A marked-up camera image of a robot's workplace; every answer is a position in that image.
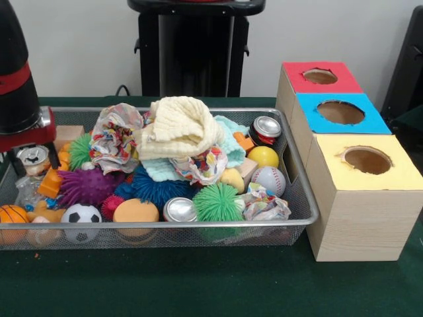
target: metal mesh tray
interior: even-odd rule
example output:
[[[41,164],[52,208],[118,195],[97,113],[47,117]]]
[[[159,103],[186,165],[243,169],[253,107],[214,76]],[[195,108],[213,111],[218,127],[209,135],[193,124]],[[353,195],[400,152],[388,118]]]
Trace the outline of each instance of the metal mesh tray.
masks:
[[[101,108],[53,110],[57,125],[84,125],[85,131],[90,131]],[[139,108],[139,111],[144,113],[148,108]],[[283,133],[274,149],[281,157],[279,169],[287,180],[282,198],[289,202],[292,212],[289,220],[219,223],[0,223],[0,250],[292,245],[305,226],[317,219],[319,210],[285,116],[271,108],[213,108],[210,111],[214,116],[226,116],[243,125],[250,125],[258,116],[270,116],[279,121]],[[282,160],[282,156],[286,157],[286,150],[289,150],[291,166],[297,170],[293,180],[288,177]],[[9,166],[0,183],[0,205],[16,201],[16,180]],[[43,242],[43,238],[49,235],[58,235],[59,238],[49,245],[41,243],[41,246],[33,246],[29,243],[29,240],[34,239]]]

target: table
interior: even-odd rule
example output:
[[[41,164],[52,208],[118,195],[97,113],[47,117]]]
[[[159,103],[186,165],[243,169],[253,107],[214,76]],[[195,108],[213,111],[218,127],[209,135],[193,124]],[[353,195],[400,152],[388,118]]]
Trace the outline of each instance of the table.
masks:
[[[50,106],[148,106],[155,98],[41,98]],[[205,98],[273,107],[274,98]],[[0,316],[421,316],[423,225],[397,262],[316,263],[292,247],[0,253]]]

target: circular hole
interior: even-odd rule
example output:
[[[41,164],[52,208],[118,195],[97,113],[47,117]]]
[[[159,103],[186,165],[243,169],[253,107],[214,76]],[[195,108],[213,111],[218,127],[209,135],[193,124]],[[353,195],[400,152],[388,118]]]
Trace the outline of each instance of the circular hole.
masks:
[[[332,71],[326,69],[313,68],[305,71],[303,76],[306,81],[319,85],[330,85],[338,81],[338,77]]]
[[[364,120],[364,112],[345,101],[325,101],[317,106],[317,110],[323,117],[333,123],[357,124]]]
[[[363,173],[380,175],[387,172],[391,160],[384,153],[373,147],[353,147],[346,151],[345,160]]]

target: blue spiky ball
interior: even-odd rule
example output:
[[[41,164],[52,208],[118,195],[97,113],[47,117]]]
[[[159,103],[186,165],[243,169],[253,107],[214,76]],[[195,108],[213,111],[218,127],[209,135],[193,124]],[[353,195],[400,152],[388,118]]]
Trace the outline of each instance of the blue spiky ball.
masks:
[[[195,189],[189,182],[182,180],[155,182],[144,167],[139,166],[135,170],[132,183],[121,184],[114,193],[124,199],[140,198],[141,201],[149,201],[159,210],[162,210],[171,198],[186,197],[191,199],[195,194]]]

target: cable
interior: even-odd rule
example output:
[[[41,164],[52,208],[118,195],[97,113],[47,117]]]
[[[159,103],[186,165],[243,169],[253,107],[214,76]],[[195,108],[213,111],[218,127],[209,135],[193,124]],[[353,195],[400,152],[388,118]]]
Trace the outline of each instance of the cable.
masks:
[[[118,90],[116,91],[115,96],[119,96],[120,91],[121,91],[122,89],[124,89],[124,90],[125,90],[125,92],[126,92],[126,95],[127,95],[127,96],[131,96],[130,90],[129,90],[129,89],[127,88],[127,86],[125,86],[125,85],[120,85],[120,86],[119,86]]]

